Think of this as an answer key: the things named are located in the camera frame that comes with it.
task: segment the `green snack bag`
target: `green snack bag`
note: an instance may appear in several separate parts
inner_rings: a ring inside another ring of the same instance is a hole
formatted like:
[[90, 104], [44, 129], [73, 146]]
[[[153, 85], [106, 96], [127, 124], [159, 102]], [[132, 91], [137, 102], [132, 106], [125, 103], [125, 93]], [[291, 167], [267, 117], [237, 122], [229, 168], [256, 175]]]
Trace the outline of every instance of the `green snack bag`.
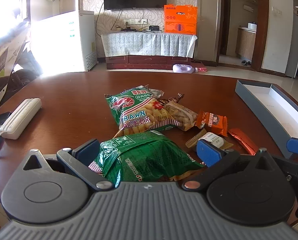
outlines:
[[203, 167], [154, 130], [102, 142], [94, 162], [116, 187], [120, 181], [177, 181]]
[[149, 130], [167, 130], [179, 122], [163, 108], [146, 87], [132, 88], [118, 95], [105, 95], [119, 126], [114, 138]]

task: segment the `orange gift box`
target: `orange gift box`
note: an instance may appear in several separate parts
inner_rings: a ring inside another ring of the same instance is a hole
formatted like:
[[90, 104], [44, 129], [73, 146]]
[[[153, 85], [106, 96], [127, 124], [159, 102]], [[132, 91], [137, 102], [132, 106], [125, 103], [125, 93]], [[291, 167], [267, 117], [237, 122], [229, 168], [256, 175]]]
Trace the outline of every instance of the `orange gift box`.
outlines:
[[195, 35], [197, 11], [192, 5], [165, 5], [165, 32]]

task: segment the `floral wallpaper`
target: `floral wallpaper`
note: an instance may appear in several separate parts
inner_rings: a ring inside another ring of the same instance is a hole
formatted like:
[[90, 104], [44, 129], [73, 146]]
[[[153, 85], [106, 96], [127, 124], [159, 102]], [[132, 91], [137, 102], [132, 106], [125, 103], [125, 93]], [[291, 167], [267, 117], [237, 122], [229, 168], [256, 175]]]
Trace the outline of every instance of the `floral wallpaper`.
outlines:
[[[103, 3], [103, 0], [81, 0], [81, 8], [86, 11], [94, 11], [94, 21], [97, 21], [98, 15], [98, 22], [96, 31], [99, 35], [103, 33], [108, 33], [111, 30], [116, 30], [116, 25], [120, 27], [124, 27], [123, 19], [148, 19], [148, 26], [149, 25], [158, 25], [161, 29], [164, 26], [164, 12], [163, 8], [137, 8], [137, 9], [126, 9], [122, 10], [121, 13], [118, 13], [119, 10], [103, 10], [100, 11], [100, 7]], [[168, 4], [175, 4], [175, 5], [185, 5], [191, 4], [196, 6], [197, 0], [167, 0]], [[142, 25], [133, 25], [134, 28], [141, 28]], [[98, 57], [105, 57], [104, 49], [102, 45], [101, 37], [96, 33], [96, 47], [97, 47], [97, 55]]]

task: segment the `patterned white tablecloth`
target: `patterned white tablecloth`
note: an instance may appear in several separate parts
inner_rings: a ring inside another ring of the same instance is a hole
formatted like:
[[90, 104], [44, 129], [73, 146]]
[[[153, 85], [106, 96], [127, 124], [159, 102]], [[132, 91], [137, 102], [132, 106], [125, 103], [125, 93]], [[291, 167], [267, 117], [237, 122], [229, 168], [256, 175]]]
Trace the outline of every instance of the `patterned white tablecloth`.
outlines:
[[196, 35], [164, 32], [114, 32], [102, 34], [106, 57], [150, 55], [193, 57]]

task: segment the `brown table top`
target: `brown table top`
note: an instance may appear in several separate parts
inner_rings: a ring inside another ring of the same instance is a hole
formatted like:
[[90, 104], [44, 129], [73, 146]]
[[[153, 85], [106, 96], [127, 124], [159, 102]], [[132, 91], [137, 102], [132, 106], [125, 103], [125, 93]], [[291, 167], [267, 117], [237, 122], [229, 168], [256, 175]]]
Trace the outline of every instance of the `brown table top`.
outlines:
[[[104, 94], [149, 84], [165, 92], [163, 98], [185, 94], [180, 103], [196, 113], [202, 109], [228, 118], [228, 127], [238, 127], [259, 147], [271, 154], [281, 152], [267, 130], [235, 93], [237, 79], [209, 75], [160, 72], [81, 72], [37, 78], [0, 107], [0, 114], [14, 111], [26, 98], [40, 98], [42, 109], [17, 140], [1, 138], [0, 197], [4, 186], [30, 149], [55, 154], [59, 149], [78, 147], [91, 138], [111, 139], [117, 124]], [[180, 148], [189, 152], [185, 142], [199, 132], [197, 127], [183, 132], [174, 128], [164, 132]], [[244, 149], [231, 137], [241, 153]]]

